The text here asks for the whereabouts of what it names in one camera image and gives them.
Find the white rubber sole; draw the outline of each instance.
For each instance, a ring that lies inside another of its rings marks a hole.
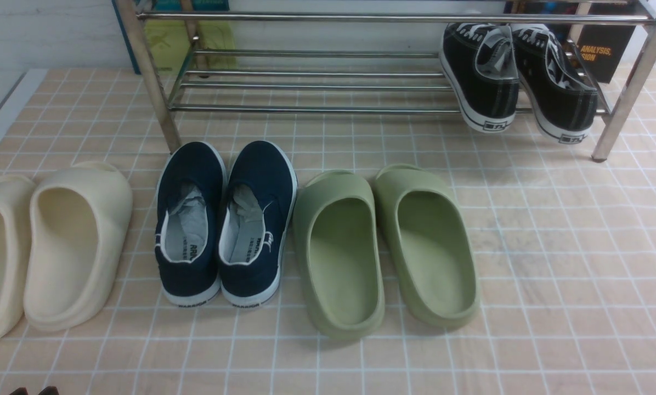
[[[193,308],[193,307],[201,306],[207,303],[208,301],[212,300],[213,297],[215,297],[215,295],[218,295],[219,290],[220,290],[220,275],[216,275],[216,280],[213,281],[213,284],[211,285],[211,287],[208,288],[208,290],[205,290],[197,295],[192,295],[190,297],[178,297],[167,292],[165,288],[162,288],[162,292],[163,294],[165,294],[165,298],[167,298],[167,300],[169,300],[170,303],[174,304],[177,307],[183,307],[183,308]]]
[[[216,160],[220,163],[220,170],[223,175],[223,187],[221,188],[221,196],[225,195],[225,190],[228,187],[228,173],[225,170],[225,162],[223,162],[223,158],[220,157],[220,154],[218,153],[218,150],[216,150],[213,145],[207,143],[207,142],[199,142],[206,144],[208,148],[211,149],[213,154],[216,156]],[[174,151],[172,155],[167,158],[167,162],[165,162],[165,167],[162,168],[162,174],[165,174],[165,171],[167,170],[167,166],[169,165],[170,161],[172,161],[172,158],[174,155],[177,153],[177,151]],[[157,180],[157,187],[155,187],[155,199],[157,199],[157,196],[160,195],[160,183],[162,182],[162,175],[160,175],[160,179]],[[207,240],[208,242],[216,243],[215,240]],[[216,273],[216,279],[213,281],[213,284],[211,287],[209,287],[207,290],[203,291],[200,294],[197,295],[192,295],[190,297],[178,297],[175,295],[170,294],[165,290],[165,286],[162,286],[162,292],[165,294],[165,298],[169,300],[170,303],[178,306],[178,307],[197,307],[200,305],[203,305],[207,303],[208,301],[212,300],[215,295],[218,295],[218,290],[220,290],[220,273]]]
[[[528,81],[526,81],[523,73],[521,73],[519,78],[521,78],[521,85],[523,85],[526,93],[528,93],[528,98],[530,98],[530,102],[533,107],[533,113],[535,115],[535,122],[538,123],[538,132],[540,132],[540,134],[542,134],[544,137],[554,138],[554,140],[560,144],[573,145],[583,142],[584,138],[589,135],[591,127],[581,132],[571,132],[569,130],[564,130],[563,128],[552,125],[552,123],[550,123],[545,118],[545,115],[540,110],[538,101],[536,100],[533,92],[530,90],[530,85],[528,85]]]
[[[282,150],[282,148],[279,148],[279,146],[273,142],[266,142],[270,143],[277,150],[282,154],[282,157],[284,158],[286,165],[288,166],[290,172],[291,172],[291,187],[293,188],[292,194],[291,194],[291,205],[289,207],[289,212],[288,215],[286,215],[286,223],[285,223],[285,230],[282,233],[282,241],[280,242],[280,252],[278,255],[278,268],[277,268],[277,275],[275,276],[275,279],[272,281],[270,286],[266,289],[263,290],[262,292],[251,295],[248,297],[239,297],[237,295],[233,295],[228,290],[223,287],[223,284],[221,284],[220,289],[221,292],[223,293],[223,297],[225,297],[230,304],[232,304],[235,307],[238,308],[258,308],[264,305],[265,303],[269,302],[272,298],[272,296],[277,292],[277,289],[280,287],[280,278],[282,278],[282,260],[284,259],[284,244],[286,241],[286,232],[289,230],[289,224],[291,222],[291,215],[293,214],[293,205],[296,203],[296,191],[298,190],[298,180],[296,179],[296,172],[293,170],[293,165],[291,164],[291,161],[289,160],[288,157],[286,157],[286,154]]]
[[[464,92],[460,87],[460,84],[455,78],[453,73],[453,68],[450,67],[448,60],[445,57],[443,52],[443,41],[444,36],[440,38],[440,48],[438,48],[438,57],[440,58],[440,65],[443,67],[443,73],[445,77],[448,78],[450,84],[453,86],[455,92],[455,97],[457,97],[457,103],[460,107],[460,112],[462,112],[464,122],[477,132],[482,133],[501,133],[510,127],[513,119],[516,117],[516,113],[510,117],[505,118],[491,118],[476,112],[471,106],[467,103],[465,99]]]

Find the green slide sandal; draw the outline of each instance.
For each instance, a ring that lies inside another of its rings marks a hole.
[[[378,328],[384,289],[368,182],[345,170],[318,175],[296,200],[293,234],[308,315],[316,328],[341,340]]]
[[[478,310],[479,290],[464,223],[448,187],[411,165],[385,167],[374,183],[380,226],[411,313],[440,327],[468,323]]]

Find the navy slip-on shoe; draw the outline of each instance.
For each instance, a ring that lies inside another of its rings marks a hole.
[[[235,160],[218,238],[221,289],[233,306],[259,307],[277,291],[296,187],[289,158],[273,143],[250,143]]]
[[[196,307],[220,290],[215,260],[218,208],[228,182],[210,144],[183,145],[157,185],[155,258],[163,293],[179,307]]]

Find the shoe pair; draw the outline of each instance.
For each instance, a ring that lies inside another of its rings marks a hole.
[[[18,388],[10,395],[28,395],[28,390],[26,388]],[[38,395],[60,395],[58,389],[55,387],[46,387],[44,390],[40,391]]]
[[[230,178],[210,144],[179,148],[157,185],[155,257],[167,300],[197,307],[223,290],[236,307],[268,302],[280,283],[296,187],[291,162],[273,143],[243,148]]]
[[[133,192],[116,168],[83,162],[36,186],[0,177],[0,337],[19,322],[42,331],[89,320],[116,276]]]
[[[414,317],[431,325],[466,324],[479,292],[469,240],[440,177],[411,165],[383,168],[374,194],[365,178],[325,172],[296,201],[293,234],[308,314],[321,333],[353,340],[384,317],[377,219]]]
[[[465,122],[479,132],[511,125],[521,83],[544,136],[576,144],[589,135],[598,92],[581,80],[545,25],[450,24],[440,63]]]

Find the green object behind rack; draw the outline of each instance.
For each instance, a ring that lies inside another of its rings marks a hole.
[[[203,37],[203,47],[208,49],[235,49],[233,31],[228,22],[202,21],[199,29]],[[189,38],[184,22],[178,20],[149,20],[145,23],[145,35],[150,43],[150,51],[160,74],[179,73],[184,58],[189,51]],[[213,69],[234,69],[235,58],[230,56],[207,56],[208,67]]]

